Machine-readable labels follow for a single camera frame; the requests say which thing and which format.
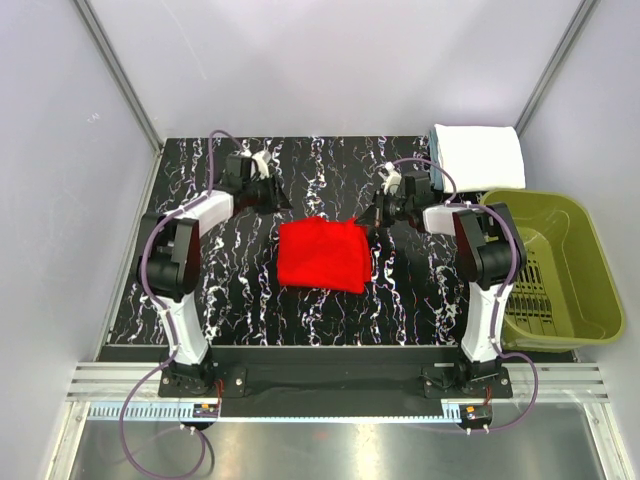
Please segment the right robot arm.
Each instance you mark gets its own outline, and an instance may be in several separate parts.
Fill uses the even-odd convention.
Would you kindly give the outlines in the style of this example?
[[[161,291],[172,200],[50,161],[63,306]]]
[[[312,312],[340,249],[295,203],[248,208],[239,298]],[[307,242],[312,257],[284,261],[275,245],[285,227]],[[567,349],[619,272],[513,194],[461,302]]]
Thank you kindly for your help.
[[[454,387],[463,395],[476,396],[498,380],[506,304],[527,262],[511,212],[504,203],[447,200],[426,206],[413,195],[400,197],[379,190],[356,218],[357,225],[372,228],[388,228],[397,221],[455,240],[457,271],[469,284],[469,308],[458,359],[438,387]]]

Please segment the red t-shirt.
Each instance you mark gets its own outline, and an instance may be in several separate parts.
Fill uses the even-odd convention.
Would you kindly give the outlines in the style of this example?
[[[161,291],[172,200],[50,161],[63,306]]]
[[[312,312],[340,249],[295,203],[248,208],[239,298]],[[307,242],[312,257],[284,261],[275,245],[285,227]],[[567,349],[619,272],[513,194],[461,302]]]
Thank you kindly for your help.
[[[310,217],[280,226],[280,285],[362,294],[371,276],[367,229],[354,219]]]

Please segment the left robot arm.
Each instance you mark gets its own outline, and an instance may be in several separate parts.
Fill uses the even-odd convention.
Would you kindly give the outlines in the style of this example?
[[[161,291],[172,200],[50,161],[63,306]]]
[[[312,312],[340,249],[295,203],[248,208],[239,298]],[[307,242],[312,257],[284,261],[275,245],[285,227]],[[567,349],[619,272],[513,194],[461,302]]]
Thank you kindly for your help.
[[[246,208],[258,214],[289,209],[274,177],[233,180],[204,191],[178,208],[143,216],[132,275],[150,299],[168,338],[162,379],[193,395],[208,394],[216,372],[195,303],[201,276],[201,238]]]

